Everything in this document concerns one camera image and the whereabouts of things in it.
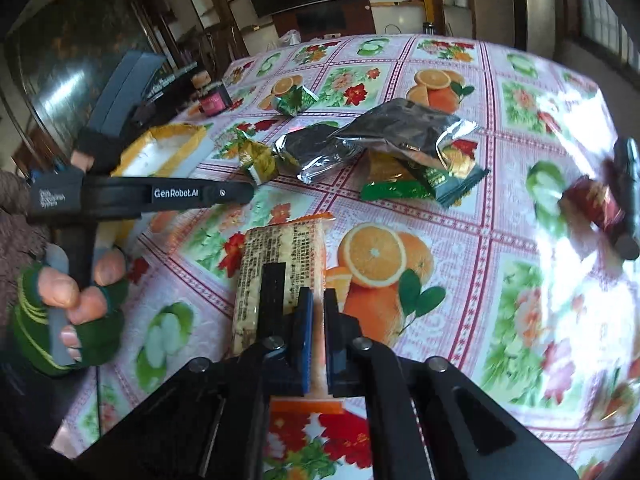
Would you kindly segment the left gloved hand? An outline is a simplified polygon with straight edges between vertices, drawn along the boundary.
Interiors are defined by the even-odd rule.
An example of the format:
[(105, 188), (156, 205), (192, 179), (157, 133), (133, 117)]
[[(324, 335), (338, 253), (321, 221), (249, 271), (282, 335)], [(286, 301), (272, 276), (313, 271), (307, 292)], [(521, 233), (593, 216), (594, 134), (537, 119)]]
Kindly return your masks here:
[(104, 252), (85, 289), (41, 262), (26, 266), (10, 314), (21, 354), (49, 376), (110, 362), (125, 324), (126, 274), (126, 257), (117, 247)]

